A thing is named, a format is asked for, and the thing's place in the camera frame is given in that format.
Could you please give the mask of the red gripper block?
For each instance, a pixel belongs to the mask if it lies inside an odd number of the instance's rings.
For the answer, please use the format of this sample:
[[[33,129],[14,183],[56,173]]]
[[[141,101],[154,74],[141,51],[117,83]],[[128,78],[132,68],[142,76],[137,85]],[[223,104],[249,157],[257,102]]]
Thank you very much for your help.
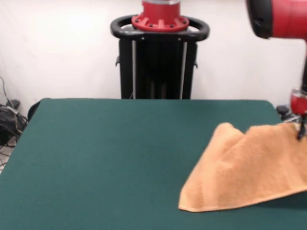
[[[307,113],[307,96],[304,94],[291,94],[291,110],[293,114]],[[301,140],[305,136],[305,119],[302,118],[297,134],[297,139]]]

